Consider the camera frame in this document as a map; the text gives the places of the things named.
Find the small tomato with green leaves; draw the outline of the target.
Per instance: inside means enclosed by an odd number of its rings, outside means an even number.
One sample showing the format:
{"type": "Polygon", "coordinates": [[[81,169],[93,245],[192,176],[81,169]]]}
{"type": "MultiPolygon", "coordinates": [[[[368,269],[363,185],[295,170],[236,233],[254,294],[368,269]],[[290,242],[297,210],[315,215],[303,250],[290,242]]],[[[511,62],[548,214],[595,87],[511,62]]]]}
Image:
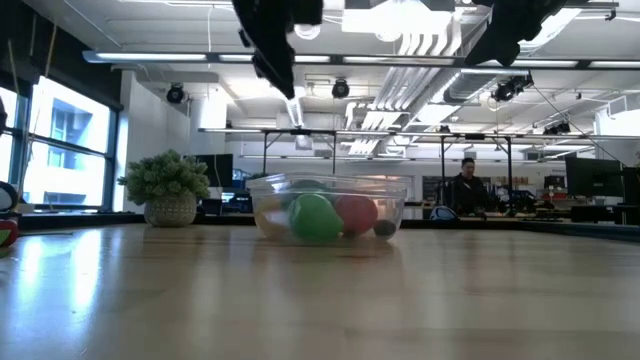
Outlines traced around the small tomato with green leaves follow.
{"type": "Polygon", "coordinates": [[[13,219],[0,220],[0,258],[9,254],[19,235],[18,223],[13,219]]]}

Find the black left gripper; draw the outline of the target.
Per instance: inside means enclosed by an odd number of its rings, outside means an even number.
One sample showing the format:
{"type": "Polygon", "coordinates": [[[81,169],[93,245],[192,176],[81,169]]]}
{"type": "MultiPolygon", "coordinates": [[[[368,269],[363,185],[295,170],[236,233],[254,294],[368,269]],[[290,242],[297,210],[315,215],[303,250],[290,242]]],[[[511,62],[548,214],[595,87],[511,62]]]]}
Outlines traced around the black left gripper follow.
{"type": "Polygon", "coordinates": [[[293,62],[295,51],[287,33],[296,25],[319,26],[324,0],[231,0],[241,26],[254,49],[252,64],[256,75],[266,79],[287,99],[295,97],[293,62]],[[282,33],[252,37],[263,31],[282,33]]]}

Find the long ceiling light strip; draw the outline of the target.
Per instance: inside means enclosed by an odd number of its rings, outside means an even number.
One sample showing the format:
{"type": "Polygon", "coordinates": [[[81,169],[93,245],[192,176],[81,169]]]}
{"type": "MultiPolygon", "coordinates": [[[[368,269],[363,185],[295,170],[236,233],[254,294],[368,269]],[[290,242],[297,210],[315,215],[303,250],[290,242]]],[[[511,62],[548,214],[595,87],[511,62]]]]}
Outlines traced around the long ceiling light strip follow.
{"type": "MultiPolygon", "coordinates": [[[[84,51],[89,63],[107,64],[249,64],[250,53],[197,53],[197,52],[97,52],[84,51]]],[[[303,54],[294,56],[295,64],[335,66],[391,66],[473,68],[457,56],[400,56],[400,55],[340,55],[303,54]]],[[[511,65],[514,69],[578,71],[632,71],[640,70],[640,59],[554,59],[521,58],[511,65]]]]}

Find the clear plastic tupperware container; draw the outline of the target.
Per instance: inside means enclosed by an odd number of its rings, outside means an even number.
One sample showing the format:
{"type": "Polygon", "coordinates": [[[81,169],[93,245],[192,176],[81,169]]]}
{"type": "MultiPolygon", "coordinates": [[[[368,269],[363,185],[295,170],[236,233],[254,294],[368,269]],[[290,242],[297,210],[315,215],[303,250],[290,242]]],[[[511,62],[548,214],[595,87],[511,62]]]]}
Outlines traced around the clear plastic tupperware container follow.
{"type": "MultiPolygon", "coordinates": [[[[258,179],[253,179],[247,182],[247,186],[252,199],[253,216],[256,198],[271,196],[275,196],[280,199],[287,213],[289,204],[300,196],[290,194],[288,192],[288,188],[294,181],[302,179],[312,179],[326,184],[330,188],[330,191],[328,193],[314,194],[319,194],[327,198],[332,203],[333,207],[336,199],[343,195],[366,196],[370,198],[375,202],[377,206],[378,220],[385,219],[393,221],[397,225],[397,231],[399,230],[399,225],[403,218],[405,200],[408,195],[409,187],[408,182],[403,179],[387,179],[367,176],[322,175],[314,173],[274,174],[258,179]]],[[[305,245],[320,245],[339,242],[355,242],[369,239],[388,240],[393,236],[377,237],[374,234],[372,228],[371,230],[357,237],[346,237],[342,232],[335,239],[313,241],[296,237],[292,233],[289,224],[288,233],[284,235],[278,235],[273,238],[267,238],[265,236],[264,237],[270,240],[286,240],[305,245]]]]}

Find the artificial green potted plant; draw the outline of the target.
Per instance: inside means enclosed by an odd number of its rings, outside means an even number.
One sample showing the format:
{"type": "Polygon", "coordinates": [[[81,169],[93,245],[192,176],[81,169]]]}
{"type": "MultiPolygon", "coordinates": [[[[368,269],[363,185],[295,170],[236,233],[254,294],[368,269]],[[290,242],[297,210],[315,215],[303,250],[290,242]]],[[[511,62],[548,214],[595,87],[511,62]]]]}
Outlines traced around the artificial green potted plant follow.
{"type": "Polygon", "coordinates": [[[151,226],[185,227],[196,218],[198,200],[210,195],[206,170],[194,156],[168,150],[130,162],[117,183],[129,201],[144,207],[144,219],[151,226]]]}

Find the green toy fruit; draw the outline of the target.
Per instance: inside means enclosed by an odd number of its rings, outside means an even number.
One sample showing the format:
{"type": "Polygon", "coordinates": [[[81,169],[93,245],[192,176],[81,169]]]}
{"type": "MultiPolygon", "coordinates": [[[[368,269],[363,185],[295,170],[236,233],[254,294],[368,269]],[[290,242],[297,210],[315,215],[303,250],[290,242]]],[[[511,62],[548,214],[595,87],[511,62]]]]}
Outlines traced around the green toy fruit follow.
{"type": "Polygon", "coordinates": [[[322,195],[303,194],[293,200],[287,215],[292,233],[305,240],[331,240],[343,232],[344,222],[322,195]]]}

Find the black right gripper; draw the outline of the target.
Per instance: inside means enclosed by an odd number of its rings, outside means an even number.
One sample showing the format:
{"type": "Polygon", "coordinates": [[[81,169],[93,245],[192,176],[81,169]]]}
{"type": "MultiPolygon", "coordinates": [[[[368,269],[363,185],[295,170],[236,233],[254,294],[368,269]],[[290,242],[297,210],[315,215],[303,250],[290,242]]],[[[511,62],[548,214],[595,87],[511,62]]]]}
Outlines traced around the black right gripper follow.
{"type": "Polygon", "coordinates": [[[511,66],[520,54],[521,40],[533,40],[542,23],[559,12],[567,0],[482,0],[491,8],[491,21],[466,56],[466,66],[496,60],[511,66]]]}

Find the black aluminium table frame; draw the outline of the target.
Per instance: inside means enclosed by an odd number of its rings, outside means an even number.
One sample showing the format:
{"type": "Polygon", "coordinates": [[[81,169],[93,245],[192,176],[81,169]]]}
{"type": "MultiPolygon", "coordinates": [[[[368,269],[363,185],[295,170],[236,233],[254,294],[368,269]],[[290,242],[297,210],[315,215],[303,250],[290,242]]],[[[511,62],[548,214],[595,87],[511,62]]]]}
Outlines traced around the black aluminium table frame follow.
{"type": "MultiPolygon", "coordinates": [[[[0,220],[15,218],[23,231],[54,230],[107,225],[143,224],[142,214],[134,213],[62,213],[18,214],[0,213],[0,220]]],[[[567,222],[541,222],[517,219],[431,221],[422,219],[402,220],[400,229],[411,230],[491,230],[529,231],[563,236],[588,237],[640,244],[640,226],[587,224],[567,222]]]]}

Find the black metal rig frame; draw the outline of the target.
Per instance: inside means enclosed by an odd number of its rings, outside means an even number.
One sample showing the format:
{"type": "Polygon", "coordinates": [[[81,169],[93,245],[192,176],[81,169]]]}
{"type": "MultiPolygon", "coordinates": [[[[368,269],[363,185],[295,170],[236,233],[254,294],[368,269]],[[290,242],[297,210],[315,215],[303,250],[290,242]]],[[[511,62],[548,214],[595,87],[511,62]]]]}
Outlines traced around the black metal rig frame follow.
{"type": "Polygon", "coordinates": [[[268,141],[268,137],[271,133],[276,134],[273,141],[277,141],[283,134],[291,136],[307,136],[312,137],[314,135],[333,138],[333,142],[328,146],[332,150],[332,173],[336,173],[336,146],[337,146],[337,131],[336,130],[320,130],[320,129],[307,129],[307,128],[291,128],[291,129],[263,129],[261,133],[263,137],[263,153],[262,153],[262,172],[265,173],[267,169],[267,153],[268,148],[271,146],[271,142],[268,141]]]}
{"type": "Polygon", "coordinates": [[[448,137],[452,137],[455,140],[464,139],[467,141],[484,141],[491,140],[493,141],[503,152],[507,154],[507,166],[508,166],[508,199],[510,206],[513,205],[513,159],[512,159],[512,137],[511,136],[501,136],[497,134],[485,134],[485,133],[438,133],[440,136],[440,162],[441,162],[441,186],[440,186],[440,199],[438,201],[439,205],[446,204],[446,196],[445,196],[445,187],[446,185],[446,170],[445,170],[445,155],[446,151],[449,149],[448,146],[445,145],[446,139],[448,137]],[[504,147],[501,143],[498,142],[499,139],[503,139],[506,143],[504,147]]]}

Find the black computer monitor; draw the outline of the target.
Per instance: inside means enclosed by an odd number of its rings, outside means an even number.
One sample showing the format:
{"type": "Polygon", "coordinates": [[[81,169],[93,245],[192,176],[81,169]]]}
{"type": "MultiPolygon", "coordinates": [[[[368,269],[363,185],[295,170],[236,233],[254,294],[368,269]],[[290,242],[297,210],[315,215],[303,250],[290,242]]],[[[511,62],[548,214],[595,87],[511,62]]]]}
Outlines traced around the black computer monitor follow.
{"type": "Polygon", "coordinates": [[[231,187],[233,181],[233,155],[197,155],[196,160],[207,166],[205,175],[212,188],[231,187]]]}
{"type": "Polygon", "coordinates": [[[621,174],[624,203],[627,205],[640,205],[640,168],[624,167],[621,174]]]}
{"type": "Polygon", "coordinates": [[[622,197],[621,164],[616,160],[566,158],[566,185],[572,196],[622,197]]]}

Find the red toy tomato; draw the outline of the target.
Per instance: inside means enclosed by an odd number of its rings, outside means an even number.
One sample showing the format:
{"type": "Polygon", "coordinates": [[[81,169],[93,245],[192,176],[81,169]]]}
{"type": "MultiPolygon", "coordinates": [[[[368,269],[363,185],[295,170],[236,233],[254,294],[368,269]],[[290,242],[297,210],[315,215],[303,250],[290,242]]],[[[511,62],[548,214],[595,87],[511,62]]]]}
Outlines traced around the red toy tomato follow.
{"type": "Polygon", "coordinates": [[[343,235],[346,237],[366,233],[378,220],[377,206],[366,196],[340,196],[334,202],[334,209],[343,221],[343,235]]]}

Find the person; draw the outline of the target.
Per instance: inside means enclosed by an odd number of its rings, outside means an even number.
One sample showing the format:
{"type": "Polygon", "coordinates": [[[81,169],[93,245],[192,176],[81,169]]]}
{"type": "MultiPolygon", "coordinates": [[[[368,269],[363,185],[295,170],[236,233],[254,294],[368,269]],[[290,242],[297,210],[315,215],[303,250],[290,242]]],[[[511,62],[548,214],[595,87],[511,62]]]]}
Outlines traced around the person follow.
{"type": "Polygon", "coordinates": [[[459,216],[485,219],[489,195],[484,183],[475,176],[475,160],[464,158],[461,169],[448,185],[448,207],[459,216]]]}

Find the large glass window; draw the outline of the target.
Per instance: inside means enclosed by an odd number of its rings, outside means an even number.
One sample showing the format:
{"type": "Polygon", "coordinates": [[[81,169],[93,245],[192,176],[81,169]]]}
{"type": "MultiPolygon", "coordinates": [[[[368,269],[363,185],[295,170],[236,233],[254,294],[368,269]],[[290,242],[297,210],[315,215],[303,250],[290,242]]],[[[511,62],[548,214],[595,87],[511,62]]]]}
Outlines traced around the large glass window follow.
{"type": "Polygon", "coordinates": [[[7,113],[0,181],[38,208],[99,209],[113,173],[117,113],[46,77],[16,93],[0,85],[7,113]]]}

